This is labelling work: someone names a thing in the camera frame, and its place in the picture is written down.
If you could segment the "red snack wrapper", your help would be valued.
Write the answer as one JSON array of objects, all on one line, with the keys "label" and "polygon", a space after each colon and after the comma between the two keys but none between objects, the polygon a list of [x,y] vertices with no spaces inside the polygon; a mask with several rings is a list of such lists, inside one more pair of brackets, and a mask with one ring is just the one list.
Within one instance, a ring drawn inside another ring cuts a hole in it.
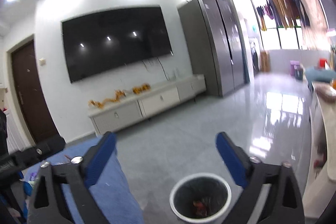
[{"label": "red snack wrapper", "polygon": [[203,197],[201,200],[193,201],[195,215],[199,218],[209,217],[211,214],[211,198]]}]

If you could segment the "white trash bin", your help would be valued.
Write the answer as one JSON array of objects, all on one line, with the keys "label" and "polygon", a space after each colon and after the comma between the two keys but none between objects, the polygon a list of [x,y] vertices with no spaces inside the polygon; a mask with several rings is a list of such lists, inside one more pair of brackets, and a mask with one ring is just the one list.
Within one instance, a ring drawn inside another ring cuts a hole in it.
[{"label": "white trash bin", "polygon": [[[195,215],[193,201],[211,198],[211,214],[206,218]],[[226,213],[232,200],[231,188],[213,173],[196,173],[175,184],[169,196],[171,210],[183,223],[215,223]]]}]

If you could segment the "white coffee table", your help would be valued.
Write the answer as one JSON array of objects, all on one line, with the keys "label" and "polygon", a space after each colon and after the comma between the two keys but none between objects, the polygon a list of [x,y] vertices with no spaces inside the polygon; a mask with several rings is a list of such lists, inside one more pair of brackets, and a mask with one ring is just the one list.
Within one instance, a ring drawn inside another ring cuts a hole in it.
[{"label": "white coffee table", "polygon": [[334,92],[327,83],[313,82],[309,108],[311,154],[303,210],[308,219],[318,219],[335,193],[335,102],[323,99],[322,91]]}]

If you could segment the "dark brown door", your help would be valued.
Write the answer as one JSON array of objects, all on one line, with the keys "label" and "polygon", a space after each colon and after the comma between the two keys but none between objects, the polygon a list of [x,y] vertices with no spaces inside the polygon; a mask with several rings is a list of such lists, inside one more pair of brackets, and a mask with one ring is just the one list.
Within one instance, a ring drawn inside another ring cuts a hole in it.
[{"label": "dark brown door", "polygon": [[21,112],[34,142],[58,135],[42,92],[33,40],[11,54],[11,66]]}]

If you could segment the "white grey TV cabinet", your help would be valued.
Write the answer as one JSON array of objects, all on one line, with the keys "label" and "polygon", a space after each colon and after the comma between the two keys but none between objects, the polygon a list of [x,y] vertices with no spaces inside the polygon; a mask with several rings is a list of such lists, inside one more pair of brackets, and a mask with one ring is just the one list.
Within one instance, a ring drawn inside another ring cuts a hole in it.
[{"label": "white grey TV cabinet", "polygon": [[149,91],[128,95],[120,102],[108,103],[103,109],[91,108],[88,116],[96,134],[103,135],[149,119],[205,91],[204,75],[192,75],[153,85]]}]

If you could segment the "teal sofa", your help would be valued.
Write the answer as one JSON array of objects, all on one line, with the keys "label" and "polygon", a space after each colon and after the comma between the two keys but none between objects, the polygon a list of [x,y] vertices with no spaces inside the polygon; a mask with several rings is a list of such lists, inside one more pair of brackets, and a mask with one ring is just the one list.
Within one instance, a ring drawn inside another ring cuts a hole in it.
[{"label": "teal sofa", "polygon": [[335,80],[336,73],[333,70],[309,67],[305,69],[305,77],[307,79],[309,89],[312,90],[312,82],[330,83],[331,80]]}]

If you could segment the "purple storage box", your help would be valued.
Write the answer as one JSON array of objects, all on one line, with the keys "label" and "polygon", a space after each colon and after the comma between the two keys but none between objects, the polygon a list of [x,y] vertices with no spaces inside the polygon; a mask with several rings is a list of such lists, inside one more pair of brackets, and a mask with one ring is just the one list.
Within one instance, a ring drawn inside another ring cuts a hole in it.
[{"label": "purple storage box", "polygon": [[300,68],[300,67],[301,67],[301,63],[299,61],[297,61],[297,60],[291,60],[290,61],[290,75],[292,77],[294,77],[295,76],[295,70],[297,68]]}]

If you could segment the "golden dragon ornament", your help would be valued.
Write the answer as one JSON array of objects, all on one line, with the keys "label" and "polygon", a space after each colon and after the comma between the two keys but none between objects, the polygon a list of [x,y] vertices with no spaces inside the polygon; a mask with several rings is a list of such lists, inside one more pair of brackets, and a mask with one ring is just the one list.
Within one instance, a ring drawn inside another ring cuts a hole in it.
[{"label": "golden dragon ornament", "polygon": [[94,101],[89,100],[88,106],[89,107],[95,107],[97,109],[103,109],[105,105],[109,103],[119,103],[121,100],[126,98],[128,95],[139,95],[141,93],[147,92],[151,90],[151,86],[148,83],[144,83],[140,86],[134,86],[130,90],[115,90],[114,97],[113,98],[105,98],[104,100],[100,101]]}]

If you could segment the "grey tall wardrobe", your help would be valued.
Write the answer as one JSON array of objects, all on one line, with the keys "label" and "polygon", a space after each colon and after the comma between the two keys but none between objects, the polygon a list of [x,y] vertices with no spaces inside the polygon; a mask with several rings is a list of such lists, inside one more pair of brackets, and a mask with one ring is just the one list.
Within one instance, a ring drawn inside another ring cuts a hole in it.
[{"label": "grey tall wardrobe", "polygon": [[224,97],[246,83],[238,22],[225,0],[191,0],[178,8],[193,73],[207,93]]}]

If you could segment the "hanging clothes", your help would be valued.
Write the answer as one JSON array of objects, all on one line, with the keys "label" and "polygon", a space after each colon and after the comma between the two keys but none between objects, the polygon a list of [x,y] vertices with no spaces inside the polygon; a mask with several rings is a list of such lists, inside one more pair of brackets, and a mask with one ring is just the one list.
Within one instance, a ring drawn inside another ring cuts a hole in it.
[{"label": "hanging clothes", "polygon": [[256,11],[262,31],[267,30],[266,16],[275,22],[277,28],[328,30],[320,0],[266,0],[266,5],[257,7]]}]

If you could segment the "white wall switch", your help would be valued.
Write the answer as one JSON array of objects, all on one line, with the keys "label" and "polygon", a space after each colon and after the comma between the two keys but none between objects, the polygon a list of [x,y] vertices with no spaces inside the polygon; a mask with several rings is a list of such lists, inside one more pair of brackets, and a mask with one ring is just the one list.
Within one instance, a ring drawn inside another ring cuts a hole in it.
[{"label": "white wall switch", "polygon": [[45,58],[41,58],[41,59],[39,59],[39,65],[40,65],[40,66],[44,66],[44,65],[46,65],[46,59],[45,59]]}]

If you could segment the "black wall television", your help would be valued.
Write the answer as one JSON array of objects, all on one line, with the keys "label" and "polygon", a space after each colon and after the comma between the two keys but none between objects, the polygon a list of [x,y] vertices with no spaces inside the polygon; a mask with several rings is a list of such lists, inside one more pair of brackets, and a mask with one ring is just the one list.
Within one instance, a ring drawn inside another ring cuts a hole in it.
[{"label": "black wall television", "polygon": [[124,65],[171,54],[160,6],[105,10],[62,22],[72,83]]}]

